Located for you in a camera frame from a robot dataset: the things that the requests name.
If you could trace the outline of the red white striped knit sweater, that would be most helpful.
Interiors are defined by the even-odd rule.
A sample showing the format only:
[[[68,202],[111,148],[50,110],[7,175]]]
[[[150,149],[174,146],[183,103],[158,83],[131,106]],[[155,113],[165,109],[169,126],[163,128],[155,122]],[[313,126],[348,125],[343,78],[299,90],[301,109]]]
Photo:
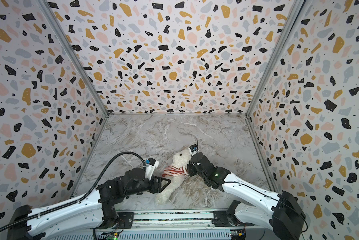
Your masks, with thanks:
[[[166,167],[162,173],[163,178],[175,176],[188,176],[187,168],[185,166],[177,168],[170,165]]]

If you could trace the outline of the white plush teddy bear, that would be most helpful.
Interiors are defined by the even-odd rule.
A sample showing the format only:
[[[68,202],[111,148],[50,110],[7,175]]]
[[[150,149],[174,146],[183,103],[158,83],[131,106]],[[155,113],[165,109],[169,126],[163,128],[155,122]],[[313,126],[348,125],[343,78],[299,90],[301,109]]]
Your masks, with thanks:
[[[191,153],[189,149],[184,149],[173,155],[172,163],[165,167],[162,173],[162,177],[170,179],[171,183],[161,193],[157,194],[156,200],[159,204],[166,203],[172,193],[174,193],[189,176],[187,164],[190,159]]]

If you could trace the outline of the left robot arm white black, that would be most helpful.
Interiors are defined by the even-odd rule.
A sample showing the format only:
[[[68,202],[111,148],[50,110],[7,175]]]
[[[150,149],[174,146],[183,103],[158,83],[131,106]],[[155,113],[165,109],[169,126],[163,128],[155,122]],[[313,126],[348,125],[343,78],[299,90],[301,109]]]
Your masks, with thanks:
[[[151,175],[134,168],[123,176],[98,185],[89,195],[42,208],[25,205],[16,209],[9,240],[50,240],[73,231],[89,228],[111,228],[119,220],[115,205],[127,197],[144,192],[161,193],[171,180]]]

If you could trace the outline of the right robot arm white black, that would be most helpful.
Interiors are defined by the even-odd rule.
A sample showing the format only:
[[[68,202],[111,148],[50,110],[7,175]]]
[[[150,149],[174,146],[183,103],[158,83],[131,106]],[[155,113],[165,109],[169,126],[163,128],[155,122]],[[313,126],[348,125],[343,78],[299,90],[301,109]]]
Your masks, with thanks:
[[[279,194],[250,184],[225,168],[215,167],[198,151],[191,153],[187,169],[189,176],[200,176],[208,187],[240,198],[226,212],[232,225],[261,226],[281,240],[298,240],[307,231],[306,215],[289,192]]]

